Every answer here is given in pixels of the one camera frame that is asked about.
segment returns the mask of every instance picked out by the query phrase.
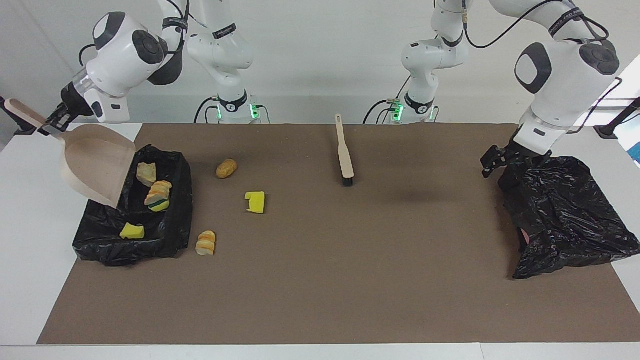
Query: brown mat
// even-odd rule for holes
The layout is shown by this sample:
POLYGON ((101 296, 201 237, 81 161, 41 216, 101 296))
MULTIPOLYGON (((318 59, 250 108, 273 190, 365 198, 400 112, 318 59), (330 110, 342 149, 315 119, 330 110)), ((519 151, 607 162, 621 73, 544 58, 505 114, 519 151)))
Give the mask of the brown mat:
POLYGON ((356 179, 343 188, 333 126, 144 125, 138 147, 191 164, 189 249, 132 268, 77 262, 38 343, 640 341, 611 265, 510 280, 516 232, 479 158, 513 131, 348 126, 356 179), (217 180, 226 157, 240 169, 217 180), (245 211, 255 190, 265 215, 245 211), (206 229, 213 257, 194 251, 206 229))

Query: trash bag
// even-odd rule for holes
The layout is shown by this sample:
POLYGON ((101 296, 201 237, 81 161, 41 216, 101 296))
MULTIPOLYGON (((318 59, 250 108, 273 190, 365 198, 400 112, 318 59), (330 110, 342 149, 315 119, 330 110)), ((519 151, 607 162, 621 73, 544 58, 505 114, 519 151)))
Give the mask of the trash bag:
POLYGON ((552 158, 529 169, 510 165, 499 184, 521 243, 514 279, 640 253, 638 239, 578 159, 552 158))
POLYGON ((147 145, 133 159, 116 209, 88 201, 73 242, 74 250, 82 260, 100 261, 107 266, 174 257, 189 243, 192 199, 191 168, 182 153, 147 145), (154 213, 144 205, 149 188, 136 178, 138 163, 156 163, 157 180, 173 185, 166 211, 154 213), (121 239, 126 223, 144 225, 144 239, 121 239))

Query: beige dustpan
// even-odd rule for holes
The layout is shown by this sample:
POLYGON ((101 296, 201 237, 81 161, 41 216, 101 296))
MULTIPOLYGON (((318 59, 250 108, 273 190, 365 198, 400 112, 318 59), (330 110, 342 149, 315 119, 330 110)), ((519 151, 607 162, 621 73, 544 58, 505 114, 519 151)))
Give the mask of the beige dustpan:
MULTIPOLYGON (((47 122, 16 99, 8 99, 4 105, 37 128, 47 122)), ((95 202, 112 208, 118 206, 136 146, 126 137, 98 124, 85 124, 52 136, 64 146, 60 172, 67 184, 95 202)))

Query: wooden brush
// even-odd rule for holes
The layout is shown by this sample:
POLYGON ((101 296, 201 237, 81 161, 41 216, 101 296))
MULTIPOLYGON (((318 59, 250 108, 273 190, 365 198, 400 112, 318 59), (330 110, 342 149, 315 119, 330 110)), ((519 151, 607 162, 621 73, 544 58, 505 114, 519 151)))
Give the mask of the wooden brush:
POLYGON ((340 168, 342 169, 342 185, 353 186, 353 164, 351 164, 351 155, 347 143, 344 141, 344 129, 342 128, 342 115, 335 116, 335 128, 338 131, 338 159, 340 160, 340 168))

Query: white table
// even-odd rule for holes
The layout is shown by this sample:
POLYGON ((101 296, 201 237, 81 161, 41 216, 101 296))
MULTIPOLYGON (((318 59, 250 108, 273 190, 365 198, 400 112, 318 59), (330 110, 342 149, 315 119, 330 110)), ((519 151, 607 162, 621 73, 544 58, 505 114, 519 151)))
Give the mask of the white table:
MULTIPOLYGON (((135 139, 139 124, 110 126, 135 139)), ((554 148, 575 156, 594 178, 627 227, 640 234, 640 168, 618 142, 592 129, 564 137, 554 148)), ((58 174, 61 146, 53 138, 14 138, 0 152, 0 359, 455 359, 636 360, 628 344, 416 344, 286 346, 36 346, 76 255, 75 236, 86 199, 58 174)), ((496 181, 497 176, 489 181, 496 181)), ((640 256, 614 264, 640 309, 640 256)))

